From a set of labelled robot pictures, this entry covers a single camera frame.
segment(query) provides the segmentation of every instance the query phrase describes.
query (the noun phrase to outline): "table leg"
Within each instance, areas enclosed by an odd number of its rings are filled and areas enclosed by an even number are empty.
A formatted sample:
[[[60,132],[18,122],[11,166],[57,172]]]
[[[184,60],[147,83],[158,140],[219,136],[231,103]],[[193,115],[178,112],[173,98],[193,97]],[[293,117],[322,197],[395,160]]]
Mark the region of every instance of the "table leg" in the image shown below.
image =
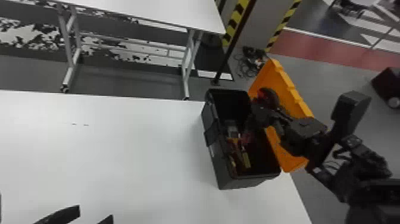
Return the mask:
[[[195,35],[195,31],[194,30],[190,30],[189,31],[189,37],[187,39],[187,45],[186,45],[185,54],[184,54],[183,59],[182,59],[182,66],[180,67],[180,72],[182,74],[182,82],[183,82],[183,92],[185,93],[185,96],[183,97],[183,100],[187,100],[190,97],[190,95],[189,95],[189,85],[188,85],[188,81],[189,80],[186,80],[186,75],[187,75],[188,71],[191,71],[191,70],[188,69],[188,68],[191,69],[191,67],[189,67],[190,62],[189,62],[189,64],[186,64],[186,61],[188,60],[189,52],[190,52],[190,55],[191,55],[190,61],[192,61],[193,52],[194,52],[194,49],[195,49],[195,45],[193,44],[194,35]]]
[[[60,90],[63,93],[67,93],[70,90],[70,82],[75,74],[77,62],[82,51],[82,43],[80,40],[80,31],[78,27],[78,18],[76,13],[76,8],[74,6],[70,6],[71,9],[71,17],[68,19],[68,23],[65,22],[65,18],[63,16],[63,5],[58,3],[57,4],[57,11],[58,11],[58,21],[60,22],[60,31],[62,34],[62,38],[64,39],[65,43],[65,54],[67,56],[68,61],[68,70],[65,74],[64,80],[60,87]],[[75,53],[73,54],[71,42],[70,42],[70,31],[71,28],[74,27],[75,32],[75,41],[76,41],[76,49]]]
[[[190,73],[192,72],[192,67],[193,67],[193,64],[194,64],[195,59],[196,59],[196,54],[197,54],[197,52],[199,50],[199,47],[200,47],[202,37],[203,37],[203,32],[200,31],[199,35],[196,38],[196,42],[195,42],[193,48],[191,49],[189,64],[187,65],[185,73],[182,74],[183,90],[185,92],[185,97],[183,98],[183,100],[188,100],[189,97],[190,97],[190,93],[189,93],[189,77],[190,77]]]

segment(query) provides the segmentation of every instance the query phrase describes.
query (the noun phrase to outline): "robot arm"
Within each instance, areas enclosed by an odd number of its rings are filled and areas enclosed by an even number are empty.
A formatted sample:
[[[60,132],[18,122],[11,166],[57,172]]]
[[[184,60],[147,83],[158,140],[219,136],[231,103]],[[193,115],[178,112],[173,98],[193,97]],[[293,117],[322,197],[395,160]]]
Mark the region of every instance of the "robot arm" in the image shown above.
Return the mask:
[[[328,130],[315,118],[291,117],[276,93],[262,88],[252,102],[246,129],[273,126],[281,146],[295,157],[307,158],[305,170],[343,203],[400,204],[400,180],[390,179],[392,172],[386,160],[353,134],[370,101],[370,97],[355,91],[341,95],[332,112],[335,124]],[[342,148],[333,150],[336,144]],[[328,164],[325,161],[330,153],[336,161]]]

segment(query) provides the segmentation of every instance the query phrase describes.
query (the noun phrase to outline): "gray floor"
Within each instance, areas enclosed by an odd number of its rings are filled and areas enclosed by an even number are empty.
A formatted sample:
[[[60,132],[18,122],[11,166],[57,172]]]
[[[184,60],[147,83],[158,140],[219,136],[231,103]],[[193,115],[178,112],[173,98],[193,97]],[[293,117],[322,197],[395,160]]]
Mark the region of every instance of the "gray floor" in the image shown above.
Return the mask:
[[[369,81],[377,73],[369,70],[319,63],[298,58],[272,55],[291,76],[298,91],[316,118],[332,125],[330,113],[338,96],[356,90],[373,97],[370,108],[356,134],[365,144],[386,157],[390,168],[400,178],[397,135],[400,133],[400,111],[387,108],[375,94]],[[235,62],[230,61],[235,69]],[[66,70],[65,63],[0,55],[0,89],[58,92]],[[247,90],[252,79],[221,81],[221,87]],[[210,87],[209,79],[190,78],[191,100],[201,101]],[[130,70],[81,66],[72,88],[75,94],[118,95],[181,99],[180,78]],[[300,196],[313,223],[343,224],[348,206],[341,204],[326,188],[303,170],[292,174]]]

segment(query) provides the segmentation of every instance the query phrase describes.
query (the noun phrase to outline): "metal table frame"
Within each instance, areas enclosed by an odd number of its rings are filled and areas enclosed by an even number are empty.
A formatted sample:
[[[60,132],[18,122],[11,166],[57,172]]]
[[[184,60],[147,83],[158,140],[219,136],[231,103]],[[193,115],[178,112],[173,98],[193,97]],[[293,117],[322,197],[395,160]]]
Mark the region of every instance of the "metal table frame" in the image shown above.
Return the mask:
[[[63,3],[57,3],[58,20],[60,22],[61,34],[65,41],[65,54],[67,56],[67,62],[68,62],[68,69],[65,74],[62,85],[60,87],[61,92],[67,93],[70,90],[71,82],[72,82],[73,77],[75,76],[75,73],[77,70],[80,53],[82,52],[81,36],[85,35],[85,36],[90,36],[90,37],[99,38],[99,39],[108,39],[108,40],[112,40],[112,41],[135,43],[135,44],[140,44],[140,45],[145,45],[145,46],[156,46],[157,48],[164,48],[167,50],[167,56],[165,56],[167,58],[180,59],[177,57],[169,56],[170,50],[185,52],[183,59],[182,59],[182,65],[179,67],[179,69],[180,69],[180,73],[182,75],[183,92],[185,94],[183,97],[183,100],[189,99],[189,97],[190,97],[189,76],[192,71],[192,67],[195,62],[195,58],[196,58],[198,49],[200,47],[203,31],[188,29],[189,37],[187,39],[187,45],[186,45],[186,49],[184,51],[181,48],[178,48],[178,47],[172,46],[172,45],[160,46],[157,44],[143,43],[143,42],[139,42],[139,41],[136,42],[133,40],[128,41],[126,39],[111,38],[111,37],[106,37],[106,36],[102,36],[102,35],[96,35],[93,33],[81,33],[81,31],[79,30],[79,22],[78,22],[76,6],[68,5],[65,7],[65,5],[66,4],[63,4]],[[68,8],[70,9],[71,16],[66,20],[64,18],[64,13],[65,13],[65,11],[67,11]],[[75,34],[75,38],[74,38],[75,42],[76,42],[75,48],[73,48],[73,46],[70,42],[70,33],[71,32],[74,32],[74,34]],[[125,49],[125,51],[137,52],[137,51],[133,51],[133,50],[129,50],[129,49]]]

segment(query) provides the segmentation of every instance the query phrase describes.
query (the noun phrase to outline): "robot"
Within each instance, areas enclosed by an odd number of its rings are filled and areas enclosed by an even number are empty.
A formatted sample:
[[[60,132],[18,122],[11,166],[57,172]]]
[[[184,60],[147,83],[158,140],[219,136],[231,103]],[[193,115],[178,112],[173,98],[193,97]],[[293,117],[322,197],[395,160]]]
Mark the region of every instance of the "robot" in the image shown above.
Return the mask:
[[[272,89],[261,88],[246,130],[273,126],[280,145],[294,157],[307,158],[305,170],[351,206],[348,223],[400,223],[400,179],[390,178],[385,158],[353,134],[370,102],[359,92],[342,94],[331,116],[335,124],[328,130],[313,117],[291,117]],[[341,148],[334,150],[335,144]],[[330,153],[335,161],[326,163]]]

